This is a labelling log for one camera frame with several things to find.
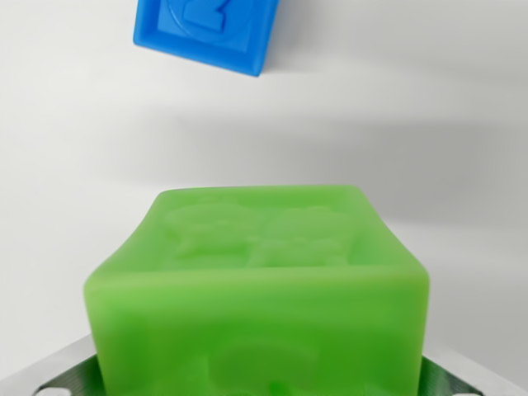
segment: green block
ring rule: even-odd
[[[85,286],[109,396],[414,396],[427,293],[352,186],[163,192]]]

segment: top face of cube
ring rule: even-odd
[[[134,42],[240,73],[262,70],[278,0],[139,0]]]
[[[351,186],[167,191],[116,256],[123,271],[415,262]]]

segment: embossed number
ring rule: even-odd
[[[225,14],[222,7],[229,0],[190,0],[185,7],[185,20],[212,31],[224,29]]]

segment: green cube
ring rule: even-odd
[[[352,186],[163,192],[85,286],[109,396],[415,396],[427,294]]]

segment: blue cube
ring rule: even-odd
[[[258,76],[279,0],[139,0],[134,43]]]

